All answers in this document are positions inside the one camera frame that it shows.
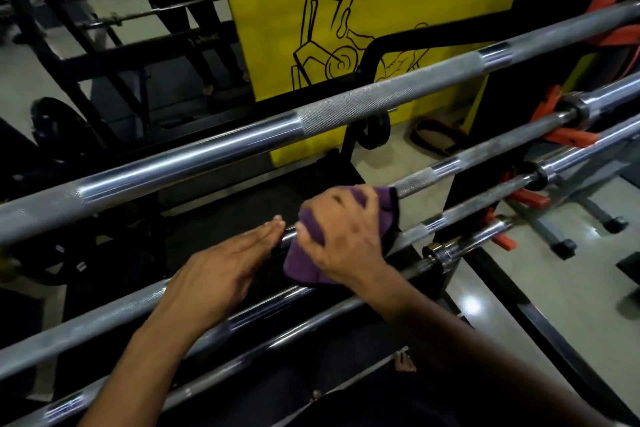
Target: forearm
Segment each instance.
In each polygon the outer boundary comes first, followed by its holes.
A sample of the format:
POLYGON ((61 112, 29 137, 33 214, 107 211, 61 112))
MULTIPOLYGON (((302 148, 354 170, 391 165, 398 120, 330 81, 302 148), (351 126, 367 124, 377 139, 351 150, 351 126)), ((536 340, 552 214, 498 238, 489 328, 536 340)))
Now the forearm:
POLYGON ((411 286, 391 267, 354 290, 404 336, 419 359, 450 376, 462 401, 482 396, 492 414, 525 423, 610 426, 580 397, 529 367, 411 286))
POLYGON ((181 359, 194 339, 162 321, 147 321, 134 334, 80 427, 151 427, 164 404, 181 359))

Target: black line drawing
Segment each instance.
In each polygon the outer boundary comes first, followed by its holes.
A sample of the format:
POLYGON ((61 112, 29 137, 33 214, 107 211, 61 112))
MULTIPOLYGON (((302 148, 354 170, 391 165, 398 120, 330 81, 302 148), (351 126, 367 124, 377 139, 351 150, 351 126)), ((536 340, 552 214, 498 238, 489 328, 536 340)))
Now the black line drawing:
MULTIPOLYGON (((295 65, 291 67, 293 89, 330 80, 356 70, 367 46, 375 39, 372 35, 358 34, 349 27, 349 16, 354 0, 305 0, 300 28, 300 46, 293 52, 295 65), (331 41, 324 45, 316 41, 331 41)), ((426 27, 421 22, 414 28, 426 27)), ((382 58, 385 80, 420 67, 420 59, 428 49, 404 51, 382 58)))

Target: left hand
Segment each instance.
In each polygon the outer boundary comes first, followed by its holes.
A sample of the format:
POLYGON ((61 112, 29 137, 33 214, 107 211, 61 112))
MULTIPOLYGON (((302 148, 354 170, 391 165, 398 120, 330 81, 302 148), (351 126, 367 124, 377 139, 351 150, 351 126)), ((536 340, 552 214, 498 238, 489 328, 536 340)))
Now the left hand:
POLYGON ((244 299, 255 270, 284 233, 281 216, 195 253, 173 276, 148 325, 164 324, 195 341, 244 299))

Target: right hand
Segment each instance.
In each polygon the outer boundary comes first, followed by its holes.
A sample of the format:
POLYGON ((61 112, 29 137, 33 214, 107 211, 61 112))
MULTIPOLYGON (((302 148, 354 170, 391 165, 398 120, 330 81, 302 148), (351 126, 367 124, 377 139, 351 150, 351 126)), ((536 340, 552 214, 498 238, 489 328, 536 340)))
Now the right hand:
POLYGON ((296 223, 298 243, 324 274, 358 293, 387 268, 378 225, 378 195, 358 186, 367 198, 363 207, 349 189, 334 187, 306 201, 324 235, 317 244, 302 223, 296 223))

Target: bare foot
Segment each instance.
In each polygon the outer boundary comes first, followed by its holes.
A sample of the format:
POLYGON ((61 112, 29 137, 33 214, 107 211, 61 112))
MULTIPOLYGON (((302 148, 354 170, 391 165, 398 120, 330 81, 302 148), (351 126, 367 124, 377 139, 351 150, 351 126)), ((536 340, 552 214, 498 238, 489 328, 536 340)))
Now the bare foot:
POLYGON ((412 359, 404 351, 396 351, 394 353, 394 367, 396 371, 407 371, 409 373, 418 371, 412 359))

